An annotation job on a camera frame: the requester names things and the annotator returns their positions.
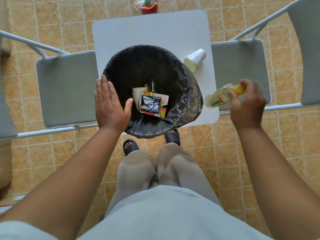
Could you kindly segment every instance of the tile floor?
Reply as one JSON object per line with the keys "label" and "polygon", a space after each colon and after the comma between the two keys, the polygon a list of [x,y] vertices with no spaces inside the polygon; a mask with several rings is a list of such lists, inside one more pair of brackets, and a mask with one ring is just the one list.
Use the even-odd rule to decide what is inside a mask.
{"label": "tile floor", "polygon": [[[12,33],[68,52],[93,50],[95,20],[139,15],[134,0],[7,0]],[[294,0],[158,0],[160,12],[205,9],[212,42],[229,40]],[[288,15],[272,21],[260,34],[264,41],[272,104],[300,101],[302,58]],[[11,57],[2,61],[10,113],[19,132],[44,128],[34,62],[27,46],[13,43]],[[298,174],[320,194],[319,107],[265,113],[263,128]],[[182,147],[194,156],[225,210],[269,234],[251,186],[241,144],[228,116],[217,123],[181,128]],[[96,128],[14,140],[11,195],[28,193],[68,160]],[[117,168],[124,154],[122,136],[81,229],[93,227],[116,190]],[[153,158],[164,137],[140,139]]]}

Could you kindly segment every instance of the gray pants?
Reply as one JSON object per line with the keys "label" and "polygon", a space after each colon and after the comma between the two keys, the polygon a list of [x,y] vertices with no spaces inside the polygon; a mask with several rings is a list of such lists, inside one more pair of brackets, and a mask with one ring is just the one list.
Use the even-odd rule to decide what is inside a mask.
{"label": "gray pants", "polygon": [[117,189],[105,216],[121,200],[161,184],[188,188],[222,207],[194,158],[172,142],[160,149],[156,164],[148,153],[140,150],[131,152],[122,160]]}

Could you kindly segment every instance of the red object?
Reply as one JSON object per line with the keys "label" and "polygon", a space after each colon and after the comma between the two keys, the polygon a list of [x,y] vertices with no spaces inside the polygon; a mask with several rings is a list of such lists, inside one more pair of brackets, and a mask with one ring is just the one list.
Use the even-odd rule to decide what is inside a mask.
{"label": "red object", "polygon": [[142,14],[150,14],[158,12],[158,4],[155,2],[151,7],[141,7]]}

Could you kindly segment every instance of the forearm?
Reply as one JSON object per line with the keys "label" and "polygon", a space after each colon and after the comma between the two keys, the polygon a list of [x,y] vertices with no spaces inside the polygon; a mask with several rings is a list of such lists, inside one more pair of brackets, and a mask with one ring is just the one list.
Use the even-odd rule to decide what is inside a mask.
{"label": "forearm", "polygon": [[31,224],[59,239],[75,239],[120,134],[100,129],[73,157],[1,219]]}
{"label": "forearm", "polygon": [[276,239],[320,237],[320,198],[261,128],[238,131],[253,189]]}

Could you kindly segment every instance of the hand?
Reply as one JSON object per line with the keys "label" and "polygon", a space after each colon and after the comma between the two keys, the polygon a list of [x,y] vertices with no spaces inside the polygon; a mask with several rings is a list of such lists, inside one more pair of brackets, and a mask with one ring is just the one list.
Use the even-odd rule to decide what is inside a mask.
{"label": "hand", "polygon": [[127,100],[124,110],[120,104],[118,94],[105,75],[96,81],[97,91],[94,92],[96,102],[96,118],[99,128],[109,128],[122,133],[128,127],[131,117],[133,99]]}
{"label": "hand", "polygon": [[241,80],[240,84],[246,86],[246,95],[242,102],[234,91],[228,92],[231,101],[231,121],[237,130],[261,128],[262,114],[267,101],[255,82]]}

